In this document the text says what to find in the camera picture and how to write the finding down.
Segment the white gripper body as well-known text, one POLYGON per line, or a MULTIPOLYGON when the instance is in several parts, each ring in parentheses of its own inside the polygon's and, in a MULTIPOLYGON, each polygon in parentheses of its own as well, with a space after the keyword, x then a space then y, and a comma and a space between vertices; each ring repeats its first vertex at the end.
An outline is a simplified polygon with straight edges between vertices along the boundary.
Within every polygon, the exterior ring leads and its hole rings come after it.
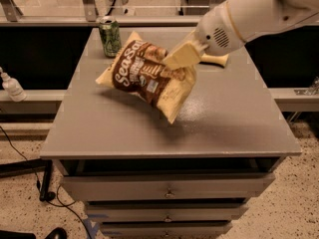
POLYGON ((214 7, 199 20, 195 39, 207 55, 223 56, 240 49, 245 40, 232 19, 228 2, 214 7))

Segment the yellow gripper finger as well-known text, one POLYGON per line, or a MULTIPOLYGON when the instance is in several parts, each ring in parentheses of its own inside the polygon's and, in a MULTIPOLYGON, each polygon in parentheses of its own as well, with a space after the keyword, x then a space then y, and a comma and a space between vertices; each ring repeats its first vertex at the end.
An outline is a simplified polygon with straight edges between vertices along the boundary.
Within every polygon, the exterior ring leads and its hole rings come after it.
POLYGON ((162 63, 172 70, 190 67, 200 62, 203 45, 198 41, 188 40, 173 48, 162 63))

